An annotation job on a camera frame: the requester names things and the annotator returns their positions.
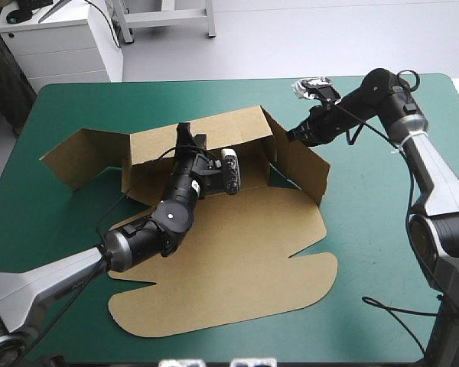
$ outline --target cardboard box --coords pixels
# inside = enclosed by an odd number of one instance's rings
[[[73,190],[105,168],[122,168],[126,191],[146,164],[173,147],[177,125],[135,134],[80,129],[41,160]],[[167,336],[296,310],[320,300],[337,274],[323,253],[289,258],[326,236],[318,205],[330,165],[254,106],[190,122],[207,134],[207,148],[233,148],[242,190],[199,200],[193,228],[169,258],[154,257],[113,278],[156,285],[114,295],[116,322],[139,336]],[[269,187],[273,164],[301,190]],[[156,206],[173,167],[173,154],[129,192]]]

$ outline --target white label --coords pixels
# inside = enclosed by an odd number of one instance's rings
[[[196,190],[197,195],[200,194],[200,186],[199,183],[196,180],[192,180],[192,188]]]

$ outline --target cabinet drawer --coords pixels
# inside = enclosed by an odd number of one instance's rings
[[[96,47],[88,24],[2,33],[14,56]]]
[[[106,68],[102,62],[99,50],[96,48],[23,55],[16,56],[15,59],[27,78],[85,73],[87,71],[98,71]]]
[[[39,78],[28,78],[32,88],[39,93],[43,86],[58,83],[102,83],[110,82],[109,75],[105,70],[92,71],[88,73],[75,73],[53,76],[42,76]]]

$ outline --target green table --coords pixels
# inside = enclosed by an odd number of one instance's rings
[[[333,81],[345,95],[361,79]],[[78,128],[137,132],[257,104],[291,128],[310,108],[294,97],[292,81],[45,87],[0,180],[0,271],[27,271],[98,242],[94,226],[119,196],[120,172],[107,170],[72,193],[39,161]],[[415,98],[431,123],[431,140],[459,175],[459,97],[451,80],[424,75]],[[274,356],[289,362],[419,359],[418,348],[394,319],[360,300],[369,295],[396,307],[437,310],[436,293],[428,287],[404,230],[409,185],[405,165],[368,131],[353,147],[342,137],[316,151],[331,163],[321,205],[328,236],[304,253],[332,252],[339,261],[337,281],[318,304],[183,335],[142,339],[121,330],[107,310],[112,294],[140,284],[103,276],[93,281],[31,357],[58,352],[71,362],[184,357],[222,362],[236,356]],[[107,224],[140,209],[140,204],[126,200]],[[433,319],[405,320],[426,343]]]

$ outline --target wire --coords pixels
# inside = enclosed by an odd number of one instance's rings
[[[95,230],[97,232],[97,234],[99,235],[100,237],[100,240],[102,241],[102,244],[106,243],[106,239],[104,238],[104,235],[102,234],[102,232],[100,231],[100,225],[102,224],[102,221],[119,205],[119,203],[121,203],[121,201],[123,201],[127,196],[128,194],[131,192],[132,189],[135,188],[135,186],[137,184],[139,184],[141,182],[141,180],[143,178],[145,178],[145,176],[158,164],[159,161],[161,161],[161,159],[167,155],[168,153],[170,153],[171,151],[174,151],[178,148],[186,148],[186,149],[192,149],[192,150],[195,150],[195,151],[199,151],[199,152],[202,152],[202,153],[206,153],[208,155],[210,155],[211,157],[213,157],[214,159],[218,159],[218,157],[212,153],[211,151],[208,151],[207,149],[204,149],[204,148],[199,148],[199,147],[195,147],[193,145],[178,145],[178,146],[175,146],[175,147],[172,147],[166,151],[164,151],[158,158],[156,158],[154,161],[152,161],[147,167],[146,167],[146,170],[145,172],[140,176],[138,177],[138,179],[127,189],[127,191],[124,192],[123,195],[121,195],[108,209],[107,211],[101,215],[101,217],[99,218],[99,220],[97,220],[97,224],[96,224],[96,227],[95,227]]]
[[[27,347],[27,349],[24,351],[24,354],[19,358],[18,361],[22,360],[39,342],[46,336],[47,333],[53,328],[53,326],[56,324],[56,322],[64,315],[65,312],[67,312],[68,308],[73,304],[75,300],[82,294],[83,290],[86,288],[86,286],[90,283],[90,281],[95,277],[97,272],[100,270],[102,264],[106,260],[106,254],[103,254],[100,260],[97,262],[93,270],[89,273],[88,277],[86,280],[83,282],[83,284],[78,288],[78,291],[66,302],[63,307],[61,307],[61,310],[56,314],[56,316],[52,319],[52,321],[49,322],[49,324],[44,328],[44,330],[39,334],[39,336],[30,344],[30,346]]]
[[[87,4],[90,4],[92,5],[95,9],[97,9],[100,14],[102,14],[102,16],[104,17],[104,19],[106,19],[106,22],[107,22],[107,25],[109,26],[109,30],[110,30],[110,33],[112,35],[112,39],[114,40],[114,44],[116,45],[117,48],[121,48],[121,45],[119,44],[119,41],[116,37],[116,33],[114,32],[114,28],[113,26],[111,25],[109,19],[107,19],[106,15],[104,14],[104,12],[95,4],[93,4],[90,0],[84,0]]]
[[[426,357],[425,348],[423,347],[422,343],[420,343],[420,340],[418,339],[418,337],[410,330],[410,328],[403,322],[403,320],[401,320],[394,312],[392,312],[393,311],[392,307],[385,306],[384,304],[382,304],[378,300],[375,300],[374,298],[370,298],[370,297],[362,297],[362,301],[364,301],[364,303],[369,304],[371,306],[381,308],[381,309],[385,310],[387,313],[389,313],[392,317],[394,317],[394,319],[396,321],[398,321],[398,323],[401,326],[403,326],[403,328],[406,330],[406,332],[408,334],[410,334],[410,336],[415,341],[416,345],[422,351],[423,356]]]
[[[381,310],[390,310],[393,312],[400,312],[400,313],[407,313],[409,315],[416,315],[416,316],[428,316],[428,317],[437,317],[438,313],[435,312],[422,312],[422,311],[414,311],[414,310],[406,310],[405,308],[396,308],[391,306],[385,306],[378,300],[372,297],[362,297],[362,301],[365,304],[369,304],[372,307],[380,308]]]

